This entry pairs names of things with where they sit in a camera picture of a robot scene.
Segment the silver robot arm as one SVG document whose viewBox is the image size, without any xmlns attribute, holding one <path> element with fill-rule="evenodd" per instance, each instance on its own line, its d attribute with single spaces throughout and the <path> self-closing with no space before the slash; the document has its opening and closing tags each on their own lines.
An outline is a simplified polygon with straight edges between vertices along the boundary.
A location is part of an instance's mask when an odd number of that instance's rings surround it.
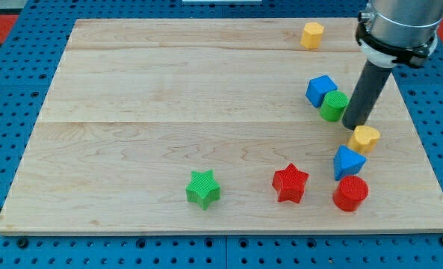
<svg viewBox="0 0 443 269">
<path fill-rule="evenodd" d="M 443 0 L 369 0 L 359 11 L 356 42 L 381 68 L 420 68 L 435 51 Z"/>
</svg>

